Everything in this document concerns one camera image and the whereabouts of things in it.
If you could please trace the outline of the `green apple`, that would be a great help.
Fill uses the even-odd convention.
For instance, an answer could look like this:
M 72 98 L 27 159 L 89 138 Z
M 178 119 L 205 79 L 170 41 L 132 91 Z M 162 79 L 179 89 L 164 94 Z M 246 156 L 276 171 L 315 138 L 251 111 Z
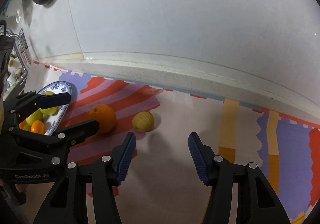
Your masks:
M 46 96 L 50 96 L 50 95 L 54 95 L 55 93 L 52 91 L 45 91 L 45 92 L 43 92 L 43 94 L 45 94 Z M 55 115 L 58 110 L 59 110 L 59 106 L 46 108 L 46 109 L 40 108 L 40 112 L 42 112 L 44 115 L 48 115 L 48 116 Z
M 43 113 L 38 109 L 28 116 L 25 120 L 29 126 L 32 126 L 35 121 L 42 121 Z

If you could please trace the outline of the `small green citrus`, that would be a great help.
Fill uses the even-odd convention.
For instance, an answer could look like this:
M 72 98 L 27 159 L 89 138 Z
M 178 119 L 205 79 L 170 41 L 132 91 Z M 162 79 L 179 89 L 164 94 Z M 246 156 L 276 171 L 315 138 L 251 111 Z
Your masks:
M 23 126 L 23 130 L 25 131 L 31 131 L 31 126 L 29 126 L 28 124 Z

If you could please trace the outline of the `large front orange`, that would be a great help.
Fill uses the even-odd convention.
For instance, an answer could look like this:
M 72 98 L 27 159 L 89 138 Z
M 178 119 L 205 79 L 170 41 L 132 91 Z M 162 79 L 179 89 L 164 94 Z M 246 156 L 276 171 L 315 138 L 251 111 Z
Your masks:
M 36 120 L 31 125 L 31 132 L 37 133 L 37 134 L 44 134 L 46 132 L 45 125 L 42 121 Z

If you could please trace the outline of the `small yellow fruit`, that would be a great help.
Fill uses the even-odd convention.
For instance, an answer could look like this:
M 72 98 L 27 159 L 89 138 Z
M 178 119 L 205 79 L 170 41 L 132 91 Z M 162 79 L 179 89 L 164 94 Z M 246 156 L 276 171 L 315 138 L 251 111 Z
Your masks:
M 132 126 L 137 132 L 148 132 L 153 129 L 155 120 L 150 112 L 139 112 L 132 119 Z

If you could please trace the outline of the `small orange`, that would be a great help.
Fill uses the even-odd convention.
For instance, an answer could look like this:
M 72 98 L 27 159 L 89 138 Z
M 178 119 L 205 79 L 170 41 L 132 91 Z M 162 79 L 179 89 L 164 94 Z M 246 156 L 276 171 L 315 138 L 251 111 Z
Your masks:
M 23 127 L 24 127 L 25 125 L 27 125 L 26 120 L 24 120 L 23 122 L 21 122 L 21 123 L 19 124 L 19 128 L 20 128 L 20 129 L 23 129 Z

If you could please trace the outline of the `blue rimmed white plate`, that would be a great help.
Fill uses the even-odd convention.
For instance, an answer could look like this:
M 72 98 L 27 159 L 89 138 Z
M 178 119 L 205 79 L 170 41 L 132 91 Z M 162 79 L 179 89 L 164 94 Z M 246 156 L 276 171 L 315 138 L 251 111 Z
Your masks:
M 72 95 L 71 85 L 65 81 L 56 81 L 50 83 L 38 91 L 37 94 L 43 94 L 45 91 L 52 91 L 55 94 L 68 93 L 70 96 Z M 57 129 L 67 111 L 68 106 L 69 103 L 59 106 L 59 110 L 55 115 L 48 116 L 43 114 L 42 121 L 46 128 L 46 132 L 44 133 L 45 135 L 51 136 L 52 133 Z

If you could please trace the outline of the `thin gooseneck faucet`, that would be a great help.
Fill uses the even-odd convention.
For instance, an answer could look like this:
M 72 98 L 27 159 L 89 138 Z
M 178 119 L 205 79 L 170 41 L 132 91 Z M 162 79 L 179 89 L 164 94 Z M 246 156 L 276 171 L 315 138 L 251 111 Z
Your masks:
M 12 34 L 9 36 L 10 38 L 12 38 L 14 40 L 14 48 L 16 51 L 16 55 L 18 57 L 18 60 L 22 66 L 22 73 L 19 77 L 19 81 L 20 82 L 25 82 L 25 80 L 27 79 L 28 73 L 29 73 L 29 68 L 30 68 L 30 60 L 29 57 L 27 55 L 26 49 L 23 45 L 23 41 L 20 38 L 19 35 L 17 34 Z

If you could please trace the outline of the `colourful patterned table mat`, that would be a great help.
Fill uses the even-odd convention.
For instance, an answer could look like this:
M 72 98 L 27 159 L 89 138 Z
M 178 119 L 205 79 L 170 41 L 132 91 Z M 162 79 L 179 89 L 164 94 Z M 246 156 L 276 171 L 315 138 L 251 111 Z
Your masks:
M 195 131 L 204 144 L 230 162 L 254 162 L 276 191 L 292 223 L 302 223 L 319 201 L 319 123 L 238 101 L 209 98 L 150 85 L 114 80 L 33 62 L 26 91 L 65 81 L 72 102 L 60 126 L 87 119 L 97 104 L 110 106 L 117 124 L 105 135 L 72 147 L 79 165 L 107 155 L 133 131 L 139 112 L 155 119 L 137 132 L 126 180 L 114 189 L 123 223 L 201 223 L 209 187 L 199 180 L 189 149 Z

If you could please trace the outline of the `teal plastic bag box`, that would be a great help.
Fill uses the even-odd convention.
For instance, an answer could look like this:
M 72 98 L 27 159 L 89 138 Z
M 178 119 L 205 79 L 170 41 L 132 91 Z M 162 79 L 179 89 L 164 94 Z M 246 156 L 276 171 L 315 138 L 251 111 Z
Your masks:
M 15 16 L 16 18 L 20 18 L 22 10 L 22 0 L 8 0 L 7 4 L 4 8 L 4 16 L 5 18 L 9 18 Z

